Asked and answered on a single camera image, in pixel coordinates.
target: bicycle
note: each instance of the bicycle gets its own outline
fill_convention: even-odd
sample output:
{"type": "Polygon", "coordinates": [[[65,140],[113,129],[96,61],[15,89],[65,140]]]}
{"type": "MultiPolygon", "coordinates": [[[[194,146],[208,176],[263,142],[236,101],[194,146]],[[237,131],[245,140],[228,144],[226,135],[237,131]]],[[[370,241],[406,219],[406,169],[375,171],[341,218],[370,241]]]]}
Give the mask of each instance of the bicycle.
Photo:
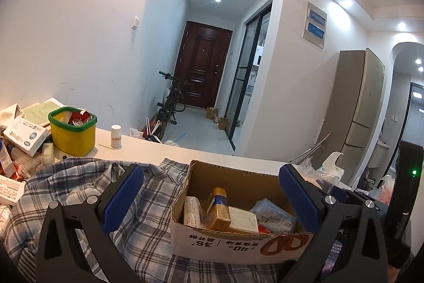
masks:
{"type": "Polygon", "coordinates": [[[184,86],[193,85],[191,83],[188,83],[187,81],[180,80],[169,73],[167,74],[163,71],[159,71],[159,73],[163,75],[166,80],[172,80],[171,91],[166,98],[165,104],[161,102],[158,102],[157,104],[160,107],[160,110],[158,112],[156,120],[160,120],[160,125],[156,132],[158,138],[162,140],[168,123],[171,123],[172,125],[177,125],[175,113],[184,112],[186,109],[186,103],[184,101],[184,95],[180,89],[180,84],[183,84],[184,86]],[[183,109],[177,109],[178,103],[182,103],[184,105],[183,109]]]}

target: cardboard box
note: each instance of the cardboard box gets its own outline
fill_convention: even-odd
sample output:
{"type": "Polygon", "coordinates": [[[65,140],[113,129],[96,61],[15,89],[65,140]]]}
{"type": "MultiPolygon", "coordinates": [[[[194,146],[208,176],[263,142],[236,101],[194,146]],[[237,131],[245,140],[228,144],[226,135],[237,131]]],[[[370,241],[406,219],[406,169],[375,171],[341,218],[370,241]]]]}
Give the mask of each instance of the cardboard box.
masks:
{"type": "Polygon", "coordinates": [[[24,182],[17,182],[0,175],[0,204],[14,207],[24,194],[24,187],[24,182]]]}
{"type": "Polygon", "coordinates": [[[313,235],[297,222],[293,234],[237,234],[185,226],[186,195],[197,197],[202,208],[214,187],[227,192],[228,204],[250,210],[258,200],[268,198],[295,216],[277,176],[231,169],[192,161],[183,191],[171,211],[171,252],[186,258],[228,264],[272,264],[298,259],[313,235]]]}
{"type": "Polygon", "coordinates": [[[206,109],[206,118],[213,120],[218,114],[218,109],[214,107],[209,107],[206,109]]]}
{"type": "Polygon", "coordinates": [[[49,131],[21,116],[17,116],[12,125],[4,131],[4,136],[25,154],[34,156],[41,144],[49,135],[49,131]]]}
{"type": "Polygon", "coordinates": [[[225,130],[225,127],[227,126],[228,119],[227,118],[219,118],[218,128],[220,130],[225,130]]]}

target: wooden door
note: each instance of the wooden door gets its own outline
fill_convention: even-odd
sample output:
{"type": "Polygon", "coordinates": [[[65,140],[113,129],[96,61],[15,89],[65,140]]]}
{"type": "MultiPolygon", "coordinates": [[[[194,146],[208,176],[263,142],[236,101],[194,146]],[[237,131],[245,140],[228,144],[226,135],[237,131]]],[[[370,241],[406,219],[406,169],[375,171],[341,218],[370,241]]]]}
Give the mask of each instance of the wooden door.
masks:
{"type": "Polygon", "coordinates": [[[174,75],[193,87],[183,90],[187,105],[215,105],[232,31],[187,21],[174,75]]]}

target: metal screw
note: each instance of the metal screw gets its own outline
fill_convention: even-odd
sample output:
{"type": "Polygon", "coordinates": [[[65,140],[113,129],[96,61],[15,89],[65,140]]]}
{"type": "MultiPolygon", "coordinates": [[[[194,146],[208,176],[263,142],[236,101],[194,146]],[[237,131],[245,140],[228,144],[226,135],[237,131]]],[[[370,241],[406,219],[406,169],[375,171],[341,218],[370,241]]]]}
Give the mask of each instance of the metal screw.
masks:
{"type": "Polygon", "coordinates": [[[53,202],[50,202],[49,208],[55,209],[55,208],[57,208],[58,205],[59,205],[59,202],[57,200],[53,200],[53,202]]]}
{"type": "Polygon", "coordinates": [[[328,195],[324,198],[325,202],[327,204],[335,204],[336,203],[336,198],[334,198],[332,195],[328,195]]]}
{"type": "Polygon", "coordinates": [[[97,202],[98,198],[96,195],[91,195],[90,197],[87,198],[87,203],[88,204],[94,204],[95,202],[97,202]]]}
{"type": "Polygon", "coordinates": [[[372,200],[366,200],[365,205],[366,207],[369,207],[370,209],[372,209],[374,207],[374,202],[372,200]]]}

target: checkered shirt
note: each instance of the checkered shirt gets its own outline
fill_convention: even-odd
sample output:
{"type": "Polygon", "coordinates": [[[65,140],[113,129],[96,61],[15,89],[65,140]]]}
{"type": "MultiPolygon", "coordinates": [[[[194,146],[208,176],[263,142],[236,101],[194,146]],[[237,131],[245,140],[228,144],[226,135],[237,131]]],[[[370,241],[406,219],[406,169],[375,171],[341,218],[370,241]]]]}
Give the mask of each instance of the checkered shirt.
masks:
{"type": "MultiPolygon", "coordinates": [[[[49,203],[78,204],[100,195],[132,162],[70,158],[31,177],[12,210],[5,247],[20,272],[35,282],[36,254],[49,203]]],[[[188,165],[165,159],[160,166],[142,164],[145,180],[119,229],[110,237],[141,282],[276,283],[282,264],[230,265],[171,254],[171,206],[184,187],[188,165]]],[[[92,272],[107,281],[83,233],[80,245],[92,272]]]]}

